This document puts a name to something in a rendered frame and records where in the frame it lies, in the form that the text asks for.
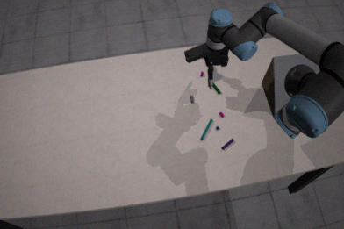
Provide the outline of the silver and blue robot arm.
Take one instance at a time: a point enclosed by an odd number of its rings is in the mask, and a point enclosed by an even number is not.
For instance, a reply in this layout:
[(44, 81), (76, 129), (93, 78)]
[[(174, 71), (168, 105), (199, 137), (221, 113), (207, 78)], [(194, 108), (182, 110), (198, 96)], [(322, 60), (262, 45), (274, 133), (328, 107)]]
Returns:
[(325, 132), (344, 111), (344, 45), (284, 17), (282, 10), (271, 2), (240, 28), (232, 21), (232, 14), (226, 9), (211, 12), (208, 47), (227, 47), (240, 60), (247, 61), (256, 53), (256, 43), (268, 33), (319, 66), (317, 74), (306, 65), (296, 65), (288, 72), (284, 87), (291, 99), (274, 120), (291, 138), (300, 133), (317, 138)]

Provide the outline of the dark green rod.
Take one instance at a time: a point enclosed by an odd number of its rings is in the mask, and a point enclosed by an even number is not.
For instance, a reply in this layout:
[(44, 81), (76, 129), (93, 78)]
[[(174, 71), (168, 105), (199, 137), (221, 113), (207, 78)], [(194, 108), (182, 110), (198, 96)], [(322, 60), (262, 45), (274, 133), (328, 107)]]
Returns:
[(218, 94), (220, 94), (220, 90), (217, 88), (217, 86), (215, 84), (212, 85), (212, 87), (218, 92)]

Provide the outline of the purple rod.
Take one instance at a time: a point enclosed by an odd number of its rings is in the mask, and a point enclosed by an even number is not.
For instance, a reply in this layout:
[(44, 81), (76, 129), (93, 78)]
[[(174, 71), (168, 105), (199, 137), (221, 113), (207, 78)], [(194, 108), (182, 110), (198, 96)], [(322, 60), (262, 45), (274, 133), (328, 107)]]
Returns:
[(222, 149), (224, 150), (227, 146), (229, 146), (232, 142), (234, 141), (234, 139), (231, 139), (230, 141), (228, 141), (224, 146), (222, 146)]

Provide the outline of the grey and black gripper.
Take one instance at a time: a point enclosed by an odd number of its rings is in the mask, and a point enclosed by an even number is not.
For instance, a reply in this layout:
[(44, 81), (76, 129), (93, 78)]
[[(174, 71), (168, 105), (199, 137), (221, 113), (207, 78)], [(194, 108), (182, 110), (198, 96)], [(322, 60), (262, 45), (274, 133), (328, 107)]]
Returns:
[[(221, 65), (221, 67), (226, 67), (228, 60), (229, 60), (229, 58), (228, 58), (229, 49), (227, 47), (224, 47), (222, 49), (215, 50), (215, 49), (212, 49), (208, 46), (207, 46), (207, 48), (210, 51), (214, 52), (214, 54), (208, 55), (207, 57), (205, 56), (204, 58), (201, 58), (201, 59), (205, 60), (206, 67), (208, 67), (208, 70), (207, 70), (208, 86), (209, 86), (210, 90), (212, 90), (212, 83), (216, 82), (218, 80), (221, 80), (223, 77), (222, 74), (218, 73), (216, 68), (214, 68), (214, 70), (213, 70), (213, 65), (214, 66)], [(219, 52), (219, 51), (221, 51), (221, 52)], [(217, 62), (217, 61), (220, 61), (220, 62)]]

